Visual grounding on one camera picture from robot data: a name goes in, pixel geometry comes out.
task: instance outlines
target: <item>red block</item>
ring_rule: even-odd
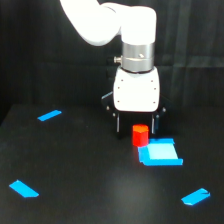
[[[132,143],[134,146],[143,147],[149,144],[149,127],[147,125],[133,125],[132,132]]]

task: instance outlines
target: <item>black background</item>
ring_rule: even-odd
[[[113,2],[157,12],[155,65],[162,94],[177,106],[224,105],[222,0]],[[100,104],[112,89],[106,58],[121,55],[120,36],[101,47],[87,44],[59,0],[0,0],[0,6],[1,107]]]
[[[120,56],[120,36],[91,46],[58,0],[0,0],[0,121],[11,105],[24,104],[12,107],[0,130],[1,220],[221,224],[224,111],[204,107],[224,106],[224,2],[113,2],[156,10],[161,92],[178,107],[203,107],[168,112],[161,122],[161,137],[174,138],[184,166],[141,166],[131,139],[117,141],[116,122],[95,108],[112,89],[106,58]],[[62,116],[37,122],[53,109]],[[40,197],[22,200],[8,188],[16,179]],[[211,192],[208,200],[181,203],[201,187]]]

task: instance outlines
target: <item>blue tape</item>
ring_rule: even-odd
[[[201,188],[201,189],[195,191],[194,193],[189,194],[188,196],[182,198],[181,200],[186,205],[195,205],[198,202],[200,202],[208,197],[210,197],[210,193],[207,190],[205,190],[204,188]]]
[[[37,192],[29,188],[19,180],[9,185],[9,187],[11,187],[14,191],[22,195],[24,198],[37,197],[39,195]]]
[[[156,139],[150,138],[149,144],[175,144],[172,138]]]
[[[55,116],[57,116],[57,115],[59,115],[59,114],[61,114],[61,111],[54,110],[54,111],[52,111],[52,112],[50,112],[50,113],[48,113],[48,114],[45,114],[45,115],[43,115],[43,116],[41,116],[41,117],[38,117],[38,119],[39,119],[40,121],[45,121],[45,120],[50,119],[50,118],[52,118],[52,117],[55,117]]]
[[[145,166],[182,166],[183,159],[148,159],[144,160]]]

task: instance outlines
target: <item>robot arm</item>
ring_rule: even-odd
[[[65,14],[89,44],[103,46],[121,35],[121,64],[116,73],[113,99],[118,111],[154,112],[159,104],[159,76],[154,67],[156,13],[143,6],[97,0],[60,0]]]
[[[62,8],[79,35],[89,44],[103,46],[120,30],[117,14],[96,0],[60,0]]]
[[[89,44],[103,46],[116,35],[132,45],[155,42],[156,13],[142,6],[116,3],[100,5],[97,0],[60,0],[65,14]]]

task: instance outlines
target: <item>black surface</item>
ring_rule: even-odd
[[[37,120],[54,109],[62,114]],[[146,167],[101,108],[15,105],[0,129],[1,224],[223,224],[223,118],[217,108],[170,111],[159,137],[174,138],[184,165]],[[10,189],[17,179],[39,197]],[[210,198],[181,202],[202,187]]]

